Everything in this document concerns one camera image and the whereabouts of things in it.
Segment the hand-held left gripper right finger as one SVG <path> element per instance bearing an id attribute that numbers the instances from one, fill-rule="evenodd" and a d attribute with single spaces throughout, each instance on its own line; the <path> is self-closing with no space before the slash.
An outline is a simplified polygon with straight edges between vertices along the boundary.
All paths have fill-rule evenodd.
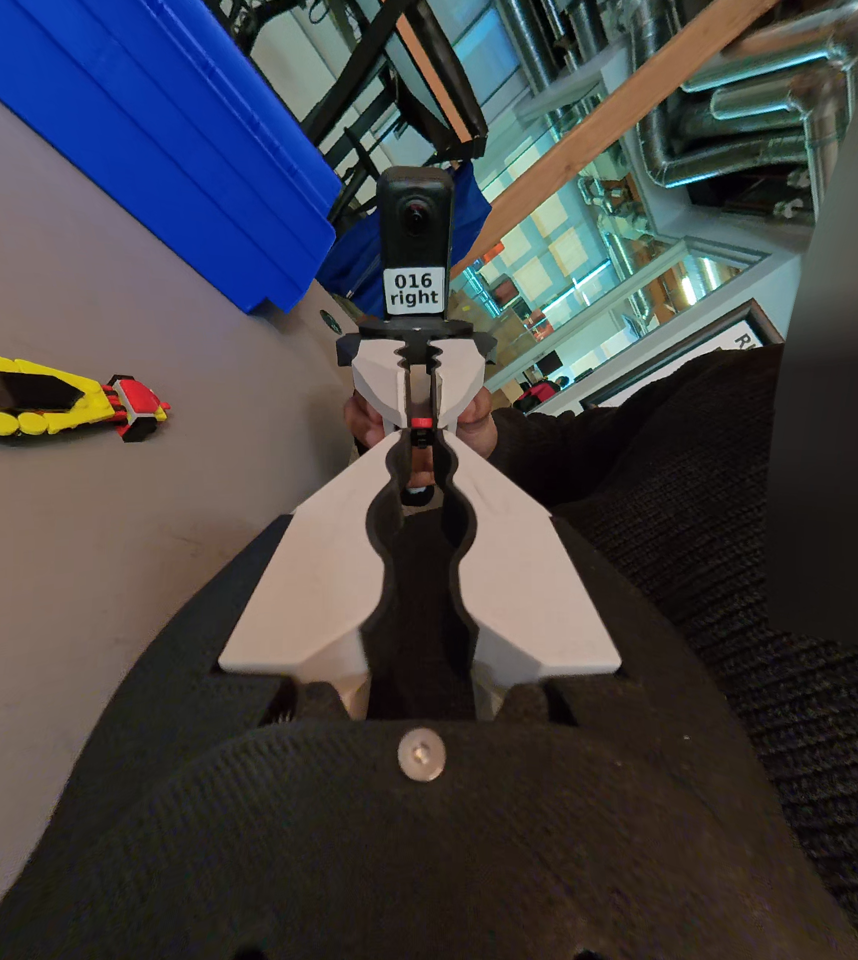
<path id="1" fill-rule="evenodd" d="M 452 432 L 449 492 L 467 506 L 459 599 L 476 626 L 470 677 L 476 717 L 492 721 L 510 690 L 614 674 L 622 658 L 552 515 Z"/>

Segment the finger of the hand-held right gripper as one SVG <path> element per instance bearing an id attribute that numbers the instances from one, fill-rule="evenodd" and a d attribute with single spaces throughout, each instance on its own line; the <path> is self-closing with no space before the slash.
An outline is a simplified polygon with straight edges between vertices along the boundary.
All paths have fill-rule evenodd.
<path id="1" fill-rule="evenodd" d="M 485 359 L 475 341 L 433 342 L 433 403 L 437 429 L 454 430 L 483 387 Z"/>
<path id="2" fill-rule="evenodd" d="M 403 341 L 362 341 L 352 362 L 356 391 L 390 433 L 409 427 L 409 370 Z"/>

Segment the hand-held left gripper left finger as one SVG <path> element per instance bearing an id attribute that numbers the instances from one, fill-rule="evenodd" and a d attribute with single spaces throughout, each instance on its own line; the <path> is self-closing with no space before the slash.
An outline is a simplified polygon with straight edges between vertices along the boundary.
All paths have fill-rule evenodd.
<path id="1" fill-rule="evenodd" d="M 386 570 L 366 518 L 389 485 L 387 456 L 402 436 L 387 435 L 295 509 L 219 655 L 223 671 L 327 683 L 350 718 L 365 718 L 371 674 L 362 630 Z"/>

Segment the person's right forearm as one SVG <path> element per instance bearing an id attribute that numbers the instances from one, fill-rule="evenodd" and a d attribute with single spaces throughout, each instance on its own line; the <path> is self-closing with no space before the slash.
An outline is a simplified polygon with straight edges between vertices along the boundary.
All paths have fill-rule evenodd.
<path id="1" fill-rule="evenodd" d="M 654 483 L 685 498 L 764 488 L 784 347 L 696 356 L 619 406 L 498 410 L 488 462 L 549 508 Z"/>

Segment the yellow red lego car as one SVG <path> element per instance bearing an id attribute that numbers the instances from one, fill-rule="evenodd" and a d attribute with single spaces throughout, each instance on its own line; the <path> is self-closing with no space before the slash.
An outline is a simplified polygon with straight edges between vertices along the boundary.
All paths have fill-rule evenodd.
<path id="1" fill-rule="evenodd" d="M 26 359 L 0 356 L 0 441 L 109 427 L 126 443 L 142 442 L 169 417 L 171 405 L 132 376 L 106 382 Z"/>

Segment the person's right hand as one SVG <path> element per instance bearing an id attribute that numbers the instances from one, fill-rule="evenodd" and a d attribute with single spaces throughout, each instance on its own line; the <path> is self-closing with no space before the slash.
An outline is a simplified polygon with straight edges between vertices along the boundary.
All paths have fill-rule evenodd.
<path id="1" fill-rule="evenodd" d="M 385 438 L 382 416 L 356 390 L 343 407 L 343 419 L 355 445 L 350 455 L 354 462 Z M 491 395 L 482 388 L 459 415 L 456 435 L 484 459 L 496 446 L 497 430 L 492 417 Z M 412 474 L 402 494 L 404 512 L 412 514 L 431 509 L 438 500 L 433 472 L 433 450 L 411 448 Z"/>

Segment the wooden beam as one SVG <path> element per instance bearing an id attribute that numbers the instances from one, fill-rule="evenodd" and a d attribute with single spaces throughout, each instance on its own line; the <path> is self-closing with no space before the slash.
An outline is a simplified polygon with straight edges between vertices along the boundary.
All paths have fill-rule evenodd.
<path id="1" fill-rule="evenodd" d="M 774 1 L 714 1 L 701 11 L 495 198 L 479 236 L 450 277 L 496 246 L 773 6 Z"/>

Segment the black framed sign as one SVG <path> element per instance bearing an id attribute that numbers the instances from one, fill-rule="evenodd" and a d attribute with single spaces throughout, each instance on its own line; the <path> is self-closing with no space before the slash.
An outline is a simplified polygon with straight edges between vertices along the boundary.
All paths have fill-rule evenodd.
<path id="1" fill-rule="evenodd" d="M 744 352 L 782 345 L 783 334 L 753 298 L 712 320 L 649 361 L 591 390 L 579 401 L 579 411 L 614 407 L 652 382 L 671 376 L 698 356 L 713 352 Z"/>

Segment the person's black sweater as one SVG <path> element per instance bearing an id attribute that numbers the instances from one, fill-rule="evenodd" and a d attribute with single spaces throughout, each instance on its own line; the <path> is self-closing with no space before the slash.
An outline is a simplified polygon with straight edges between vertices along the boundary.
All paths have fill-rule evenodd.
<path id="1" fill-rule="evenodd" d="M 858 931 L 858 648 L 771 629 L 761 503 L 673 520 L 640 499 L 557 510 L 685 638 Z"/>

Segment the silver ventilation ducts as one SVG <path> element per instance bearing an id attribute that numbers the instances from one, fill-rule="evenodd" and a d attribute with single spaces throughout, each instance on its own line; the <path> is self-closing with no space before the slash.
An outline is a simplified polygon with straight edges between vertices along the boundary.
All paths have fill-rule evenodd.
<path id="1" fill-rule="evenodd" d="M 625 2 L 622 20 L 627 78 L 682 29 L 675 2 Z M 729 43 L 612 145 L 629 135 L 664 189 L 792 166 L 795 194 L 766 210 L 814 224 L 857 105 L 858 1 L 830 2 Z"/>

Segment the black frame table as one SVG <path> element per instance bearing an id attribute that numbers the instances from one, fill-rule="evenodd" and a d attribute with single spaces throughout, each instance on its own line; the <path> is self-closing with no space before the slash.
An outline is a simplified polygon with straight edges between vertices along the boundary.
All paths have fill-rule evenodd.
<path id="1" fill-rule="evenodd" d="M 328 216 L 341 231 L 374 206 L 374 200 L 358 200 L 363 186 L 380 175 L 374 147 L 366 147 L 363 137 L 387 114 L 397 114 L 389 130 L 413 129 L 429 144 L 432 152 L 426 165 L 459 165 L 481 158 L 488 125 L 428 2 L 326 2 L 325 6 L 349 47 L 349 57 L 302 122 L 302 129 L 318 148 L 337 135 L 324 154 L 334 170 L 353 160 Z"/>

